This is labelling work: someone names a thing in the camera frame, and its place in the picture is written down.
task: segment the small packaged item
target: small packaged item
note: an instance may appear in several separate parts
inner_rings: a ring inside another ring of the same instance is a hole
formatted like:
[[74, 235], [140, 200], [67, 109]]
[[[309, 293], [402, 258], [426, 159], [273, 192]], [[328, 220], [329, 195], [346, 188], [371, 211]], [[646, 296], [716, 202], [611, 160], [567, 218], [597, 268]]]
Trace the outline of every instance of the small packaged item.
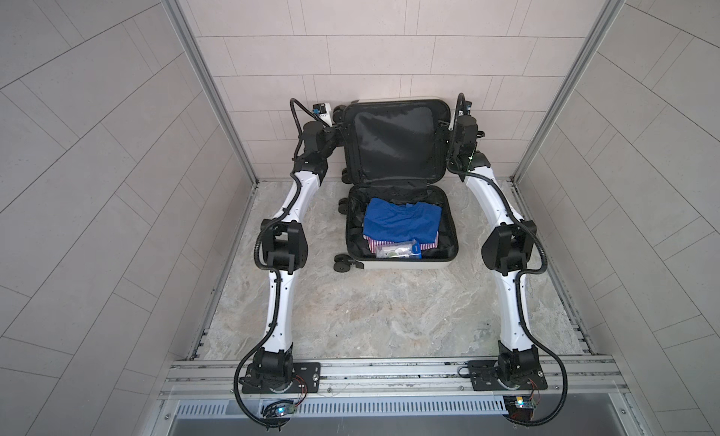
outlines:
[[420, 244], [416, 240], [404, 243], [394, 243], [378, 247], [375, 251], [375, 258], [414, 258], [420, 259]]

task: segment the gray floor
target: gray floor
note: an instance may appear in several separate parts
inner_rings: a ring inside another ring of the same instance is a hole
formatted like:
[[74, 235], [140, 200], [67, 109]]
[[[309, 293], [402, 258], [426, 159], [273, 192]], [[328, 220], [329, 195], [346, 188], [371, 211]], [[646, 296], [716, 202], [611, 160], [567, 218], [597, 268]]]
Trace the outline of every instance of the gray floor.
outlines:
[[[440, 270], [333, 271], [347, 251], [337, 202], [349, 185], [326, 181], [303, 224], [310, 257], [299, 271], [293, 306], [295, 358], [496, 355], [500, 333], [492, 274], [480, 258], [490, 228], [480, 205], [457, 179], [437, 183], [448, 195], [461, 244]], [[511, 198], [507, 184], [506, 196]], [[262, 337], [267, 274], [253, 263], [260, 221], [273, 215], [290, 182], [261, 183], [228, 281], [204, 338], [206, 360], [239, 359]], [[550, 278], [531, 276], [531, 330], [558, 353], [580, 353], [578, 339]]]

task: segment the striped clothing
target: striped clothing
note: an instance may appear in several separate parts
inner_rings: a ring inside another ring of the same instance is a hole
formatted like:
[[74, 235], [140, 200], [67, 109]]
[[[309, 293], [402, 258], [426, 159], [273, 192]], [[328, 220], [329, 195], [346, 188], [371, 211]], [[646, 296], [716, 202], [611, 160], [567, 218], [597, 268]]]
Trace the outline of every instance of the striped clothing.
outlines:
[[[438, 246], [438, 235], [439, 233], [435, 234], [435, 242], [430, 244], [420, 244], [420, 250], [428, 250], [428, 249], [434, 249]], [[367, 244], [370, 246], [370, 251], [375, 252], [378, 247], [382, 247], [383, 245], [390, 245], [390, 244], [397, 244], [390, 241], [376, 241], [372, 240], [369, 237], [362, 235], [365, 240], [367, 241]]]

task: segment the open suitcase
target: open suitcase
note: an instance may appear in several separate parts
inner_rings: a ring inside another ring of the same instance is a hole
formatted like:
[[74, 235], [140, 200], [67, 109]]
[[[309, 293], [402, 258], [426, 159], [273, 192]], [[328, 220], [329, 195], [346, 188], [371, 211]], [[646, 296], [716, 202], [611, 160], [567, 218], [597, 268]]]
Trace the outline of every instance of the open suitcase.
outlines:
[[[343, 181], [352, 183], [346, 211], [347, 255], [337, 255], [335, 269], [351, 264], [365, 269], [437, 269], [448, 265], [458, 251], [455, 223], [445, 192], [434, 186], [445, 174], [448, 125], [452, 116], [439, 99], [355, 102], [336, 110], [347, 170]], [[363, 237], [365, 210], [373, 197], [393, 204], [423, 201], [442, 208], [438, 246], [422, 250], [421, 259], [375, 258]]]

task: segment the black cable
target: black cable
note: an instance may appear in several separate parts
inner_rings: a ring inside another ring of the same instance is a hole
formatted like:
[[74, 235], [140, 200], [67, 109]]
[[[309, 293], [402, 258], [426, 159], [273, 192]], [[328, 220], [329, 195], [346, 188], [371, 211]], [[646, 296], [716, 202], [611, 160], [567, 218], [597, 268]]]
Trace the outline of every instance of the black cable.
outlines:
[[[455, 106], [455, 115], [454, 115], [454, 121], [453, 121], [453, 129], [455, 129], [455, 125], [457, 125], [457, 118], [459, 116], [459, 109], [464, 104], [465, 96], [460, 93], [457, 97], [457, 103]], [[500, 189], [498, 184], [491, 178], [486, 177], [484, 175], [477, 174], [475, 172], [463, 172], [458, 171], [452, 166], [451, 163], [452, 156], [448, 156], [448, 162], [447, 162], [447, 170], [450, 173], [454, 173], [457, 175], [465, 175], [468, 177], [475, 177], [479, 178], [483, 181], [485, 181], [488, 185], [490, 185], [493, 189], [495, 189], [495, 192], [498, 193], [500, 200], [502, 201], [502, 205], [505, 207], [505, 212], [507, 216], [510, 218], [511, 221], [513, 221], [513, 224], [517, 225], [521, 230], [523, 230], [530, 238], [533, 240], [533, 243], [535, 243], [535, 246], [538, 248], [538, 254], [540, 255], [540, 268], [538, 269], [522, 269], [519, 272], [517, 272], [517, 275], [515, 276], [515, 299], [517, 301], [517, 313], [520, 315], [520, 327], [523, 329], [525, 334], [527, 335], [528, 339], [532, 341], [539, 349], [545, 351], [548, 355], [550, 355], [555, 361], [557, 361], [558, 366], [560, 366], [560, 373], [562, 375], [562, 393], [560, 394], [560, 401], [555, 406], [555, 409], [550, 412], [547, 416], [538, 419], [538, 420], [532, 420], [530, 422], [525, 422], [522, 420], [517, 420], [509, 416], [505, 416], [505, 418], [518, 425], [523, 425], [525, 427], [537, 427], [539, 425], [546, 424], [553, 420], [557, 414], [560, 413], [560, 410], [563, 409], [563, 406], [565, 405], [565, 400], [567, 400], [567, 371], [565, 370], [565, 365], [563, 364], [563, 360], [560, 359], [558, 355], [556, 355], [553, 351], [545, 347], [540, 341], [535, 339], [535, 336], [530, 333], [530, 330], [528, 329], [528, 324], [525, 322], [525, 313], [523, 311], [523, 301], [522, 301], [522, 293], [521, 293], [521, 277], [523, 275], [526, 275], [528, 273], [533, 275], [540, 275], [541, 273], [545, 272], [547, 270], [547, 254], [545, 253], [545, 248], [543, 247], [542, 243], [540, 242], [540, 239], [537, 237], [537, 234], [535, 232], [530, 231], [530, 229], [523, 224], [517, 217], [515, 217], [515, 213], [513, 213], [512, 208], [510, 207], [510, 203], [508, 202], [508, 198], [505, 197], [505, 194], [503, 193], [503, 190]], [[462, 163], [455, 158], [456, 165], [462, 166]]]
[[329, 126], [327, 122], [323, 121], [320, 116], [313, 113], [311, 110], [307, 109], [305, 105], [303, 105], [301, 102], [299, 102], [297, 99], [290, 99], [290, 112], [292, 113], [292, 118], [295, 120], [295, 126], [297, 127], [297, 137], [300, 137], [302, 135], [302, 127], [300, 126], [300, 120], [297, 118], [297, 112], [295, 111], [295, 105], [298, 105], [300, 109], [302, 109], [306, 114], [311, 115], [313, 119], [315, 119], [318, 122], [322, 122], [322, 125]]
[[[310, 110], [305, 108], [301, 102], [297, 101], [296, 99], [290, 99], [290, 110], [292, 112], [292, 117], [295, 120], [295, 126], [297, 127], [297, 137], [300, 138], [300, 135], [302, 134], [302, 128], [300, 127], [300, 121], [297, 118], [297, 112], [295, 111], [294, 105], [298, 105], [305, 113], [311, 115], [315, 120], [318, 120], [322, 122], [325, 126], [328, 126], [327, 122], [323, 121], [319, 116], [312, 113]], [[300, 151], [300, 146], [302, 145], [302, 139], [300, 139], [297, 142], [297, 146], [295, 146], [295, 152], [293, 154], [293, 160], [297, 158], [297, 153]], [[270, 286], [270, 288], [276, 288], [275, 289], [275, 303], [273, 306], [273, 315], [272, 315], [272, 321], [270, 322], [268, 326], [268, 331], [265, 333], [263, 338], [255, 344], [253, 348], [250, 349], [249, 352], [243, 357], [243, 359], [238, 364], [238, 368], [235, 369], [235, 375], [232, 378], [232, 392], [235, 395], [235, 401], [238, 402], [238, 406], [240, 409], [247, 415], [250, 420], [253, 422], [263, 425], [265, 428], [280, 428], [283, 425], [285, 425], [290, 419], [275, 419], [275, 420], [267, 420], [262, 417], [257, 417], [254, 415], [247, 406], [243, 403], [242, 397], [240, 397], [240, 388], [239, 388], [239, 382], [240, 382], [240, 371], [243, 369], [243, 366], [247, 362], [250, 357], [257, 352], [260, 347], [267, 342], [268, 339], [270, 339], [270, 336], [272, 335], [273, 331], [275, 331], [275, 327], [277, 327], [277, 316], [279, 314], [280, 310], [280, 284], [282, 283], [282, 278], [280, 276], [280, 269], [274, 268], [272, 266], [266, 265], [262, 262], [260, 259], [260, 247], [263, 242], [263, 236], [265, 233], [269, 230], [275, 227], [275, 224], [282, 221], [287, 217], [287, 215], [290, 213], [290, 210], [295, 205], [295, 202], [297, 201], [297, 198], [300, 197], [300, 190], [302, 188], [302, 182], [300, 182], [300, 179], [295, 175], [295, 170], [293, 168], [292, 172], [290, 173], [290, 178], [292, 178], [295, 182], [295, 194], [293, 195], [292, 200], [282, 210], [282, 214], [280, 216], [277, 216], [276, 218], [272, 219], [270, 222], [268, 222], [266, 225], [263, 225], [260, 228], [260, 234], [258, 234], [257, 239], [255, 240], [255, 246], [253, 248], [253, 259], [255, 261], [255, 265], [262, 269], [262, 270], [272, 270], [272, 272], [275, 274], [275, 286]]]

